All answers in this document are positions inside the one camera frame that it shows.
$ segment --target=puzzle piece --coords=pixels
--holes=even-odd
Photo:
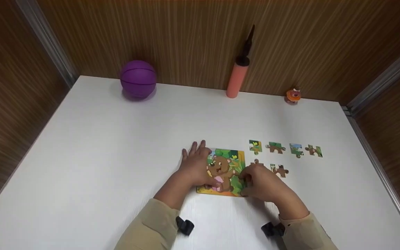
[[[249,140],[249,150],[253,151],[255,155],[262,152],[262,143],[260,141]]]
[[[308,147],[305,147],[305,150],[310,153],[310,155],[314,155],[314,153],[317,153],[318,157],[323,157],[322,156],[322,149],[319,146],[316,146],[316,148],[313,148],[313,145],[308,144]]]
[[[276,168],[276,164],[270,164],[271,171],[275,174],[279,173],[282,178],[286,178],[286,174],[289,174],[289,170],[285,169],[283,165],[279,165],[279,168]]]
[[[263,163],[259,163],[259,160],[257,160],[257,159],[254,159],[254,162],[252,162],[253,164],[262,164],[263,165]]]
[[[283,151],[286,150],[285,147],[282,147],[282,144],[281,144],[281,143],[272,142],[272,141],[270,141],[270,142],[268,143],[268,145],[265,145],[265,147],[266,147],[267,149],[269,149],[270,152],[275,152],[275,151],[277,150],[278,153],[282,153],[282,154],[283,154]]]
[[[301,144],[296,144],[296,143],[290,143],[289,148],[291,149],[291,153],[294,154],[297,158],[300,158],[301,155],[303,155],[302,145]]]

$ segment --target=cartoon bear face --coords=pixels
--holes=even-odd
[[[209,164],[209,170],[213,172],[214,175],[225,174],[229,171],[230,162],[230,159],[214,155],[214,160]]]

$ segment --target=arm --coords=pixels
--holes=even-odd
[[[239,177],[249,184],[242,190],[243,196],[273,202],[278,207],[279,219],[285,226],[283,239],[287,249],[337,250],[299,196],[263,164],[252,163],[243,169]]]
[[[190,189],[196,185],[218,183],[205,171],[207,157],[211,152],[202,141],[192,144],[188,154],[182,151],[180,168],[144,206],[118,240],[115,250],[167,250],[177,235],[176,217]]]

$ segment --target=black pump nozzle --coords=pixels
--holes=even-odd
[[[252,46],[252,36],[254,35],[255,25],[252,25],[251,32],[248,35],[248,38],[243,45],[242,53],[235,59],[235,63],[239,66],[248,66],[249,65],[249,51],[251,50]]]

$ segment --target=jigsaw puzzle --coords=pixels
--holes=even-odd
[[[314,155],[317,153],[318,157],[323,157],[322,156],[322,149],[319,146],[316,146],[316,148],[313,148],[313,145],[308,144],[308,147],[305,147],[305,150],[310,153],[310,155]]]
[[[244,187],[244,182],[239,179],[239,174],[245,168],[245,153],[230,149],[211,149],[211,151],[206,170],[222,185],[221,187],[198,186],[197,193],[241,197],[240,191]]]
[[[285,147],[282,147],[282,144],[281,144],[281,143],[272,142],[272,141],[270,141],[270,142],[268,143],[268,145],[265,145],[265,147],[266,147],[267,149],[269,149],[270,152],[275,152],[275,151],[277,151],[278,153],[282,153],[282,154],[283,154],[283,151],[286,150]]]
[[[262,143],[260,141],[249,140],[249,150],[254,151],[255,155],[262,152]]]
[[[276,168],[276,164],[270,164],[271,171],[275,174],[280,174],[282,178],[286,178],[286,174],[289,174],[289,170],[285,169],[283,165],[279,165],[279,168]]]
[[[291,149],[291,153],[294,154],[297,158],[300,158],[300,156],[303,155],[303,151],[300,150],[302,149],[301,144],[290,143],[289,148]]]

